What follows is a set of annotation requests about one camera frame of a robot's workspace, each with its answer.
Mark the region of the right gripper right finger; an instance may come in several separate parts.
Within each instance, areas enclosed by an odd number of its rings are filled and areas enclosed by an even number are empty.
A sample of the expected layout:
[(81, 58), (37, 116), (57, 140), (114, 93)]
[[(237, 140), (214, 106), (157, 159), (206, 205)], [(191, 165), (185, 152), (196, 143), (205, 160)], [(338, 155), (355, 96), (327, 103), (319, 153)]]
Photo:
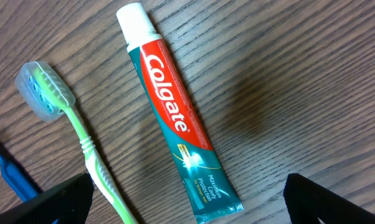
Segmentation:
[(288, 174), (283, 197), (292, 224), (375, 223), (375, 214), (297, 173)]

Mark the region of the Colgate toothpaste tube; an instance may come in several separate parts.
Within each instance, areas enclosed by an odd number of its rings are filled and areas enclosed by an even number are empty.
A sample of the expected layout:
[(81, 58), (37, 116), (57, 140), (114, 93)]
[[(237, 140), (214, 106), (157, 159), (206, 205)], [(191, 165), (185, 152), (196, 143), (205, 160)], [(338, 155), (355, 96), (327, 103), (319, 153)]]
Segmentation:
[(244, 209), (226, 176), (163, 37), (139, 2), (116, 12), (127, 51), (158, 120), (196, 221), (206, 223)]

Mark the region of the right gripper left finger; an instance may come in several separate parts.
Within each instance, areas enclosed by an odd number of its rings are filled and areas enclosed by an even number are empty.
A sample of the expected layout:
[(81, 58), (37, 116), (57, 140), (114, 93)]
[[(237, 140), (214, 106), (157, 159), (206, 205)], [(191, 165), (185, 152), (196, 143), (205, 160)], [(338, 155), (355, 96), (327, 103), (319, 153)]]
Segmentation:
[(86, 222), (94, 186), (88, 173), (78, 174), (2, 214), (0, 224)]

